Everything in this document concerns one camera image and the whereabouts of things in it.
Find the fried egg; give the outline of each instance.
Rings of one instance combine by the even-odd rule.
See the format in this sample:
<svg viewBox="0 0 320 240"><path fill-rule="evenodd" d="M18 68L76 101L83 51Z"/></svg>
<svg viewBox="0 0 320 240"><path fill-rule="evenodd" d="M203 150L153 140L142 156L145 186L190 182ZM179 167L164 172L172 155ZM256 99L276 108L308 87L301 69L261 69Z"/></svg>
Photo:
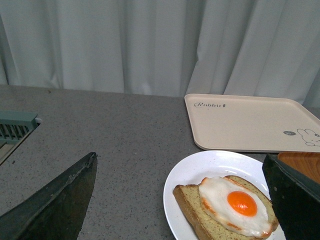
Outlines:
<svg viewBox="0 0 320 240"><path fill-rule="evenodd" d="M225 228L256 238L266 238L272 233L265 205L238 182L206 177L199 185L199 194L204 211Z"/></svg>

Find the cartoon rabbit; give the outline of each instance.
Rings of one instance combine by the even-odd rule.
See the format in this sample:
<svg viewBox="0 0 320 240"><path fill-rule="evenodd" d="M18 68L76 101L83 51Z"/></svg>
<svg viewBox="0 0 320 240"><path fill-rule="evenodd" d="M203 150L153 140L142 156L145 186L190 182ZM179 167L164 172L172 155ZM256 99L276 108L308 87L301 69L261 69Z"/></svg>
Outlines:
<svg viewBox="0 0 320 240"><path fill-rule="evenodd" d="M297 132L302 136L305 144L308 146L319 146L320 147L320 135L316 134L310 129L297 129Z"/></svg>

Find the toast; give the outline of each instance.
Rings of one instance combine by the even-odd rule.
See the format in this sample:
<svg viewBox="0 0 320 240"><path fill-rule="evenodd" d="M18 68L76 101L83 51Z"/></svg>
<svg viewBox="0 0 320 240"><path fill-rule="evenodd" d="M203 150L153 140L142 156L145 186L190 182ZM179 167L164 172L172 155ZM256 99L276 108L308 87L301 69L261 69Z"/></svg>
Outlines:
<svg viewBox="0 0 320 240"><path fill-rule="evenodd" d="M239 177L229 175L225 178L232 179L242 184L255 193L263 202L267 209L268 222L272 224L272 231L279 225L278 219L273 211L271 201L253 184ZM256 238L245 236L226 229L217 221L213 220L202 208L199 195L199 185L177 185L173 190L173 195L182 210L184 216L192 225L199 240L264 240L267 238Z"/></svg>

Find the vent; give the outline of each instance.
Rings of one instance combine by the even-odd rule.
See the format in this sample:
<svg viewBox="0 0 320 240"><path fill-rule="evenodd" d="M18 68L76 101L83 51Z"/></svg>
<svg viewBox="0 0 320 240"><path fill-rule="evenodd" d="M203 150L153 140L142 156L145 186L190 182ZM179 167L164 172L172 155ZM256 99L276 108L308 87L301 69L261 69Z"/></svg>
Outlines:
<svg viewBox="0 0 320 240"><path fill-rule="evenodd" d="M37 128L37 114L0 111L0 165Z"/></svg>

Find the speckled surface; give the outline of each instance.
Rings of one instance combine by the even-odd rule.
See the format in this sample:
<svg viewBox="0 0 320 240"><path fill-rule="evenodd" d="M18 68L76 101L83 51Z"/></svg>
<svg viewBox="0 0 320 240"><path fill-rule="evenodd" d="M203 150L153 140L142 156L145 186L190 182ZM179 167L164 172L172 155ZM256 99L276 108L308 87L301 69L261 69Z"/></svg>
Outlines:
<svg viewBox="0 0 320 240"><path fill-rule="evenodd" d="M96 152L78 239L174 239L164 184L180 160L202 151L183 98L0 85L0 110L36 112L43 121L0 166L0 215ZM319 109L312 112L319 117Z"/></svg>

